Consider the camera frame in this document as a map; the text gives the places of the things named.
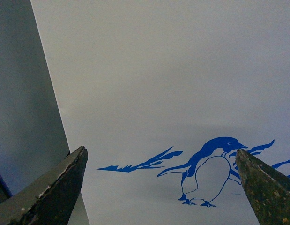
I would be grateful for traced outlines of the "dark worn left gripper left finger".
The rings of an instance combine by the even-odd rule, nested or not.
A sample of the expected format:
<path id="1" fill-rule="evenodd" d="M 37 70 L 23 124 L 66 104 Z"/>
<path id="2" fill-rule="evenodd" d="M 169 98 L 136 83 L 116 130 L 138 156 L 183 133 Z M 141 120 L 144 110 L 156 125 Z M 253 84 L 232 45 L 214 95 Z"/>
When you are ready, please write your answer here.
<path id="1" fill-rule="evenodd" d="M 0 204 L 0 225 L 66 225 L 78 199 L 88 161 L 79 147 L 20 193 Z"/>

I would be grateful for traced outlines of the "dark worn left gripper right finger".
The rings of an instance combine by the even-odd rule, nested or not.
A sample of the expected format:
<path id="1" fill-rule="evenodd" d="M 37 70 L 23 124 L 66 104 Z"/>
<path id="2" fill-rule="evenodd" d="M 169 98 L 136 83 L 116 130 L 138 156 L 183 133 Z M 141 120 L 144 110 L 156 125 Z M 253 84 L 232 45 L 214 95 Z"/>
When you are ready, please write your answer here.
<path id="1" fill-rule="evenodd" d="M 245 150 L 236 164 L 242 187 L 261 225 L 290 225 L 290 178 Z"/>

